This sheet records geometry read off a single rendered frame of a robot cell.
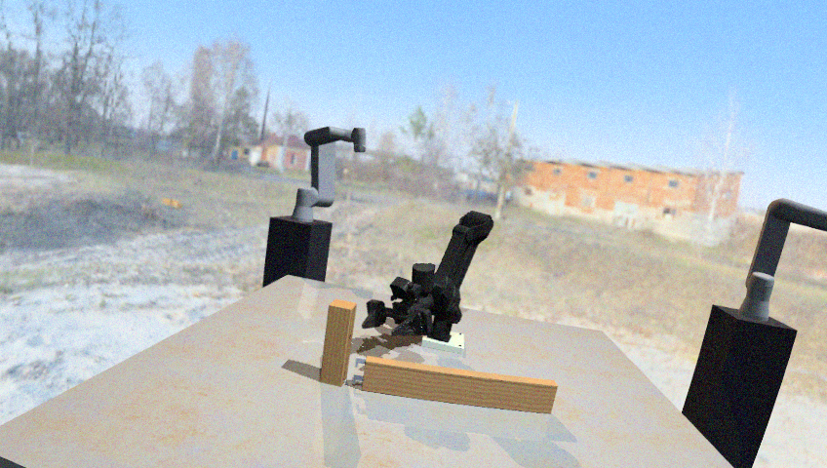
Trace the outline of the brown wooden rail with steel hooks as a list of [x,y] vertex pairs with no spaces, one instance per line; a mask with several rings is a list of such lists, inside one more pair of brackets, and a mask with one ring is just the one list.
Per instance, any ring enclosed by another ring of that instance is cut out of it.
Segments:
[[554,380],[457,370],[374,357],[365,364],[362,391],[458,405],[551,413],[558,384]]

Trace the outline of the wooden post with slot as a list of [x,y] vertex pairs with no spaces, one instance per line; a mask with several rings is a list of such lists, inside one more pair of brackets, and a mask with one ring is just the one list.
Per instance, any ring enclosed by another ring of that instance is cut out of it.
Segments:
[[328,308],[320,383],[339,386],[347,378],[357,302],[335,299]]

